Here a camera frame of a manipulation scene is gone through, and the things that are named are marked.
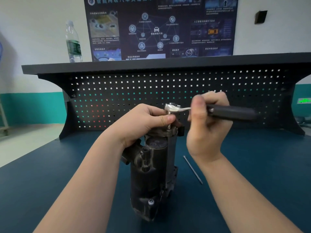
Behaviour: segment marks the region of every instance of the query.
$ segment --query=black tool handle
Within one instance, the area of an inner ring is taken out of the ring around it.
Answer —
[[[231,121],[255,121],[258,113],[251,108],[223,105],[207,105],[209,116]]]

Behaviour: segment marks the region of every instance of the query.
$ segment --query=bottle label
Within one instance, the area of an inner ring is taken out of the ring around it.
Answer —
[[[68,49],[69,54],[81,55],[82,56],[80,43],[78,41],[68,40],[67,41],[67,49]]]

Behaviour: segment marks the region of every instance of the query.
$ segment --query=plastic bottle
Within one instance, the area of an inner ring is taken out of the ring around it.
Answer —
[[[82,62],[79,37],[71,20],[67,21],[66,42],[70,63]]]

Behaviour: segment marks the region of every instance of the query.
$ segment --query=wall-mounted speaker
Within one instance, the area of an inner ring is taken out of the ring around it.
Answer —
[[[267,12],[268,11],[257,12],[255,16],[255,24],[264,23],[266,20]]]

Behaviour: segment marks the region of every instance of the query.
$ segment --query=person's left hand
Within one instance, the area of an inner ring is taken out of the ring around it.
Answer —
[[[124,148],[131,146],[151,128],[173,123],[176,116],[158,107],[139,104],[104,131],[119,139]]]

